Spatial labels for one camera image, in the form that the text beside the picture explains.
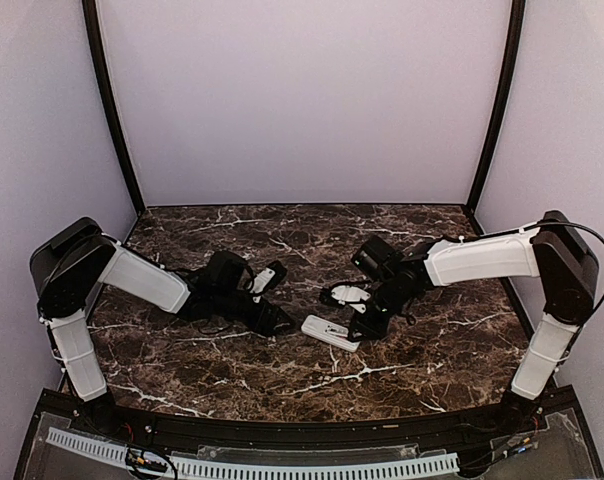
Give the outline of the white battery cover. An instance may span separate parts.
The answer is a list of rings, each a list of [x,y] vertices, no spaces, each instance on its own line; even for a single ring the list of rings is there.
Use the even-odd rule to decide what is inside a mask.
[[[334,335],[334,336],[339,336],[339,337],[348,336],[348,329],[345,327],[330,326],[325,330],[325,332],[329,335]]]

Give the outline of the white remote control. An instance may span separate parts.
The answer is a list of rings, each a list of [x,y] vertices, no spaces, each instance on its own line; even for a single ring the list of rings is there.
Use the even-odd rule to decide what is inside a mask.
[[[345,326],[330,322],[316,315],[308,315],[301,325],[301,331],[314,339],[348,352],[355,352],[359,341],[348,338],[349,329]]]

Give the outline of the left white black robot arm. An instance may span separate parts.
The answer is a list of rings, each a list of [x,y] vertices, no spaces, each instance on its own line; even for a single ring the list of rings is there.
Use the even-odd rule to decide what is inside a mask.
[[[123,427],[122,412],[104,397],[109,387],[87,323],[90,297],[116,289],[184,321],[221,317],[273,337],[295,327],[285,310],[266,299],[286,277],[279,261],[254,272],[230,251],[216,251],[196,270],[169,269],[106,234],[82,217],[39,246],[29,259],[39,320],[57,361],[79,399],[85,421],[102,436]]]

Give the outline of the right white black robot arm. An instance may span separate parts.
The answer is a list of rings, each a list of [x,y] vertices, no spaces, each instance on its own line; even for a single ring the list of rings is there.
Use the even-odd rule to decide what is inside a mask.
[[[375,287],[354,313],[352,341],[386,336],[390,319],[435,287],[492,278],[537,277],[545,295],[543,316],[513,376],[510,396],[492,413],[503,434],[516,432],[531,416],[536,399],[576,336],[604,298],[596,293],[599,262],[581,234],[585,228],[557,210],[542,220],[470,240],[443,237],[411,251],[395,249],[378,236],[354,254],[353,264]]]

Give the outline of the black front rail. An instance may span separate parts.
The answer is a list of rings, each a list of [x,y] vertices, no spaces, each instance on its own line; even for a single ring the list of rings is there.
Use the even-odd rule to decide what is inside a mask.
[[[485,425],[496,404],[417,417],[343,423],[268,423],[169,415],[117,407],[134,442],[157,450],[195,452],[201,446],[328,450],[418,444],[423,450],[481,447],[498,435],[463,428]]]

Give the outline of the right black frame post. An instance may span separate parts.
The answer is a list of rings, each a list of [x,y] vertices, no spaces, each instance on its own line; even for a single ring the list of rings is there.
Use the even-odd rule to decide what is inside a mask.
[[[525,0],[513,0],[511,2],[507,36],[493,107],[470,193],[466,201],[466,207],[472,213],[475,213],[479,206],[503,125],[516,68],[525,8]]]

